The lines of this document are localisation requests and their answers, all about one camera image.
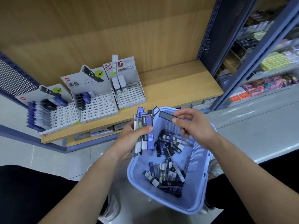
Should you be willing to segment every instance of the yellow sticker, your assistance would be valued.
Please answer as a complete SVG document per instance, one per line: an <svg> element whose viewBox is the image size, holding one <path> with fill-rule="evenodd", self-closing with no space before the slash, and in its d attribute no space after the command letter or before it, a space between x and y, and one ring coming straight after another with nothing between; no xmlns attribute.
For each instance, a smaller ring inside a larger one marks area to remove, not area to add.
<svg viewBox="0 0 299 224"><path fill-rule="evenodd" d="M98 78L101 78L104 75L104 72L101 70L96 70L95 71L95 76L97 76Z"/></svg>
<svg viewBox="0 0 299 224"><path fill-rule="evenodd" d="M55 93L61 93L61 92L62 92L62 88L54 87L54 88L52 89L52 91L55 92Z"/></svg>

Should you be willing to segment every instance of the left hand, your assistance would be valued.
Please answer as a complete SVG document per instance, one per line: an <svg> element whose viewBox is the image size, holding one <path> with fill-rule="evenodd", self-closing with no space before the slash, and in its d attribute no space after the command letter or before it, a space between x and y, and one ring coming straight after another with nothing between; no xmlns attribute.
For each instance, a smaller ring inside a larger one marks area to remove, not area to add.
<svg viewBox="0 0 299 224"><path fill-rule="evenodd" d="M116 142L110 148L114 150L119 159L127 159L130 155L132 148L135 146L137 140L142 135L148 134L152 131L152 126L142 127L141 129L134 130L134 120L129 122L122 129Z"/></svg>

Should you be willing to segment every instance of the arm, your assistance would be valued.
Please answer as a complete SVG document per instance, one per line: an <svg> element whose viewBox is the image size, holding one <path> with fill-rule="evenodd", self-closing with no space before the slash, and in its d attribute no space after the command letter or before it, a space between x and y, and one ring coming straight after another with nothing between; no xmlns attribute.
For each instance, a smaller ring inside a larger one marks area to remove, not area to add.
<svg viewBox="0 0 299 224"><path fill-rule="evenodd" d="M114 145L39 224L96 223L119 162L130 155L141 135L152 131L152 126L133 130L133 125L134 121L123 128Z"/></svg>
<svg viewBox="0 0 299 224"><path fill-rule="evenodd" d="M192 135L212 152L256 223L296 223L299 220L299 194L215 132L202 112L186 108L175 111L174 116L178 119L173 118L173 122L185 136Z"/></svg>

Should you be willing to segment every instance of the wooden shelf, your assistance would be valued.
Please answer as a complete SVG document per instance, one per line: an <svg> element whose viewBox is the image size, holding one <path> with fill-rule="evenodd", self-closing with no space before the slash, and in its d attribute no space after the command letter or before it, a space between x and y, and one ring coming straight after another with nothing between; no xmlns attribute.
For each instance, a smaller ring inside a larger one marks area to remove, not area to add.
<svg viewBox="0 0 299 224"><path fill-rule="evenodd" d="M139 74L147 99L141 104L146 110L154 107L179 107L199 100L220 96L222 89L213 79L200 60L178 64ZM137 107L119 111L118 115L50 134L41 139L42 143L57 141L69 136L88 132L95 128L112 126L132 119Z"/></svg>
<svg viewBox="0 0 299 224"><path fill-rule="evenodd" d="M240 59L238 59L232 51L229 51L223 61L223 65L229 70L230 73L233 74L237 71L239 64Z"/></svg>
<svg viewBox="0 0 299 224"><path fill-rule="evenodd" d="M113 133L111 134L107 134L107 135L104 135L104 136L99 136L99 137L86 137L86 138L82 138L82 139L77 139L77 140L74 140L72 139L72 136L69 136L66 138L66 147L70 147L70 146L73 146L73 145L78 145L78 144L81 144L81 143L84 143L84 142L89 142L89 141L92 141L92 140L95 140L95 139L99 139L99 138L102 138L102 137L106 137L106 136L109 136L109 135L114 135L116 133L120 133L121 130L118 130L118 131L114 131Z"/></svg>

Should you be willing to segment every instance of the hand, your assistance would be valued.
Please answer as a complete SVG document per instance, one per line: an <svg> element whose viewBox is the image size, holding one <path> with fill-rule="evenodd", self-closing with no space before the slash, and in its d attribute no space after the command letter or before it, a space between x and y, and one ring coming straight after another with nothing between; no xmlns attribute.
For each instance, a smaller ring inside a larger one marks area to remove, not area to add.
<svg viewBox="0 0 299 224"><path fill-rule="evenodd" d="M134 120L125 125L116 142L110 148L115 151L115 154L120 159L128 158L128 155L130 154L132 148L135 146L138 138L152 131L152 126L142 127L138 130L134 130L133 127Z"/></svg>
<svg viewBox="0 0 299 224"><path fill-rule="evenodd" d="M185 137L191 135L202 147L210 149L218 133L212 127L204 113L195 109L184 108L175 111L173 115L177 118L173 118L172 122L180 127L180 131Z"/></svg>

